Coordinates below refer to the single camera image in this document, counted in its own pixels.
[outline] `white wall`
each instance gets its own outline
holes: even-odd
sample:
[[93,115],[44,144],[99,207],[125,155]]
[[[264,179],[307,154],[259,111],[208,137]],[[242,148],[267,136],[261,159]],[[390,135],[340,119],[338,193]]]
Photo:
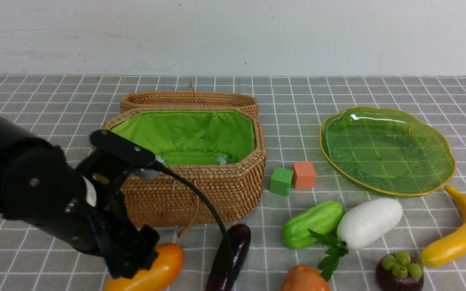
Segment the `white wall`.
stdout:
[[461,75],[466,0],[0,0],[0,74]]

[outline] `mangosteen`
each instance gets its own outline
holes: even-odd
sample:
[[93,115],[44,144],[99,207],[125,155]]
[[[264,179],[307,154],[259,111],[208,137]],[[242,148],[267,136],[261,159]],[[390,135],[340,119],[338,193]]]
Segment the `mangosteen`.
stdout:
[[408,252],[397,252],[383,257],[375,268],[377,284],[382,291],[421,291],[424,270]]

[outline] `banana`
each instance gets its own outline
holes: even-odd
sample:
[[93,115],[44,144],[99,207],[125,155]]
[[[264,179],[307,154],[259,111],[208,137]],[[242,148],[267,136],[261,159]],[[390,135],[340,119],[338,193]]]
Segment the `banana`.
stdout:
[[455,232],[431,243],[420,252],[418,260],[427,267],[443,266],[466,254],[466,194],[461,194],[449,185],[444,190],[454,199],[463,224]]

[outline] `leaf-shaped plate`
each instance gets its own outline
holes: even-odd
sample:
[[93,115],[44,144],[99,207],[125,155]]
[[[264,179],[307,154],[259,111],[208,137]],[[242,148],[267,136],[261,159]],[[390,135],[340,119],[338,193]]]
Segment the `leaf-shaped plate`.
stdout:
[[396,109],[348,108],[321,125],[320,147],[344,177],[384,194],[429,194],[456,170],[445,137]]

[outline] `purple eggplant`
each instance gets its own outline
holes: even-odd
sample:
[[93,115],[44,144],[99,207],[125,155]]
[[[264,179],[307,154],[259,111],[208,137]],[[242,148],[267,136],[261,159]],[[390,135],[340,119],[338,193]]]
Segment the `purple eggplant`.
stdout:
[[251,244],[251,229],[245,224],[235,224],[231,226],[227,234],[233,249],[233,282],[228,283],[228,276],[231,271],[231,257],[226,241],[222,239],[211,266],[205,291],[231,291],[242,265],[246,261],[249,245]]

